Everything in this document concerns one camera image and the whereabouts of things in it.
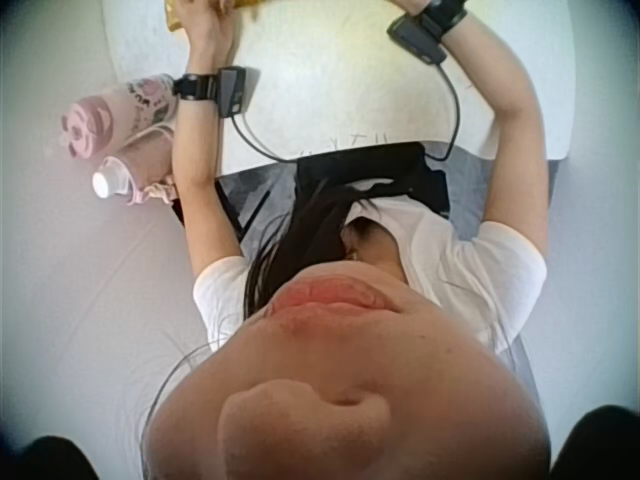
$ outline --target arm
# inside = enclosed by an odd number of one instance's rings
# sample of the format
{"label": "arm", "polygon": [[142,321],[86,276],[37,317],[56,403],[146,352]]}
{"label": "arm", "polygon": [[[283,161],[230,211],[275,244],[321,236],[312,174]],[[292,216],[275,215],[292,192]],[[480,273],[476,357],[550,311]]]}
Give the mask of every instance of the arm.
{"label": "arm", "polygon": [[[231,44],[231,23],[207,0],[178,0],[178,15],[187,30],[191,53],[188,73],[215,73],[224,65]],[[216,194],[220,122],[212,101],[181,100],[173,147],[176,181],[193,273],[212,263],[242,256],[240,245]]]}
{"label": "arm", "polygon": [[[395,1],[416,15],[431,0]],[[511,49],[471,13],[442,40],[494,110],[500,127],[484,220],[513,228],[544,255],[549,173],[542,113],[531,79]]]}

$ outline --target wrist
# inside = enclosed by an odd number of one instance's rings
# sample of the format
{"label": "wrist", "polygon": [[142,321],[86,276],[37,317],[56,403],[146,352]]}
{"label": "wrist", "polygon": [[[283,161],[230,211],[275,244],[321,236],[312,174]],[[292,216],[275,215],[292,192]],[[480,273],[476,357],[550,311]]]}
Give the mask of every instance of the wrist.
{"label": "wrist", "polygon": [[189,54],[187,73],[195,75],[211,75],[218,73],[220,62],[216,58],[213,48],[193,49]]}

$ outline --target black hair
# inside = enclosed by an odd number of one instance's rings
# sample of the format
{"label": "black hair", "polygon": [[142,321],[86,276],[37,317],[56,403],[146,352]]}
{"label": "black hair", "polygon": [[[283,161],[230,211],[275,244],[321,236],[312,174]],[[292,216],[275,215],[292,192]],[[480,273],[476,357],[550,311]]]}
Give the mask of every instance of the black hair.
{"label": "black hair", "polygon": [[263,237],[251,263],[244,294],[244,317],[250,318],[296,274],[312,265],[344,260],[349,254],[342,232],[354,203],[366,192],[321,184],[311,195],[296,195],[293,210],[275,231]]}

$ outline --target bottle cap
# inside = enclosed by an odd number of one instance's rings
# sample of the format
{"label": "bottle cap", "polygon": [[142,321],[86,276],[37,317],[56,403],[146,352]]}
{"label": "bottle cap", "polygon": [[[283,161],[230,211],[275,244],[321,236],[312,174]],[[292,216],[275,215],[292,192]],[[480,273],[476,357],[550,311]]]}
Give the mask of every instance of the bottle cap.
{"label": "bottle cap", "polygon": [[93,190],[100,198],[114,195],[126,195],[130,191],[129,175],[123,166],[116,163],[105,163],[93,174]]}

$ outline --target cable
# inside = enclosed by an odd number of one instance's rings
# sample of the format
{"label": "cable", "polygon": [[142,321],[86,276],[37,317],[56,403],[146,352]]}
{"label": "cable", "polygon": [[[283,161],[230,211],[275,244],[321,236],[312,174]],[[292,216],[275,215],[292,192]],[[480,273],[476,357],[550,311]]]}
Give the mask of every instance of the cable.
{"label": "cable", "polygon": [[244,140],[244,143],[249,145],[251,148],[253,148],[260,155],[263,155],[263,156],[267,157],[268,159],[274,160],[274,161],[276,161],[278,163],[297,163],[298,162],[298,160],[285,160],[284,158],[276,157],[275,155],[271,155],[270,153],[267,153],[264,150],[258,148],[256,145],[254,145],[251,142],[251,140],[249,140],[246,137],[246,135],[244,133],[242,133],[242,131],[238,127],[238,123],[236,122],[236,117],[235,116],[231,117],[231,122],[233,123],[233,127],[236,129],[236,132],[238,132],[238,135],[240,135],[240,138],[242,138],[242,140]]}
{"label": "cable", "polygon": [[425,155],[431,160],[435,160],[436,162],[446,162],[449,159],[451,152],[453,151],[453,147],[455,146],[456,140],[458,139],[458,133],[460,132],[460,99],[458,98],[458,92],[456,92],[453,83],[451,83],[451,80],[449,79],[449,75],[447,75],[447,72],[444,71],[442,65],[438,64],[434,66],[438,69],[438,72],[444,79],[447,87],[449,87],[449,90],[451,91],[451,95],[453,96],[453,103],[455,104],[456,109],[456,125],[453,129],[453,135],[451,137],[451,142],[449,142],[449,146],[447,147],[447,152],[443,157],[436,157],[426,152]]}
{"label": "cable", "polygon": [[[460,99],[458,98],[458,93],[456,92],[455,87],[453,86],[453,83],[451,83],[451,80],[449,79],[449,76],[447,75],[447,73],[444,71],[444,69],[442,68],[441,65],[434,65],[437,69],[438,72],[440,73],[440,75],[442,76],[442,78],[444,79],[445,83],[447,84],[447,87],[449,88],[449,90],[451,91],[451,95],[453,96],[453,103],[455,104],[455,111],[456,111],[456,124],[455,127],[453,129],[453,136],[451,137],[451,142],[449,143],[449,146],[447,147],[447,152],[444,154],[443,157],[436,157],[434,155],[431,155],[430,153],[426,153],[425,155],[427,157],[429,157],[431,160],[435,160],[437,162],[445,162],[448,160],[449,156],[451,155],[451,152],[453,151],[453,147],[456,143],[456,140],[458,138],[458,133],[460,132]],[[236,132],[238,132],[238,135],[240,135],[240,138],[242,138],[242,140],[244,140],[244,142],[249,145],[253,150],[255,150],[256,152],[258,152],[260,155],[270,159],[270,160],[274,160],[278,163],[297,163],[298,160],[285,160],[284,158],[280,158],[277,157],[275,155],[271,155],[270,153],[265,152],[264,150],[262,150],[261,148],[258,148],[251,140],[249,140],[247,138],[247,136],[242,133],[242,131],[240,130],[240,127],[238,127],[238,123],[236,122],[236,117],[232,116],[231,117],[231,122],[233,123],[233,127],[236,129]]]}

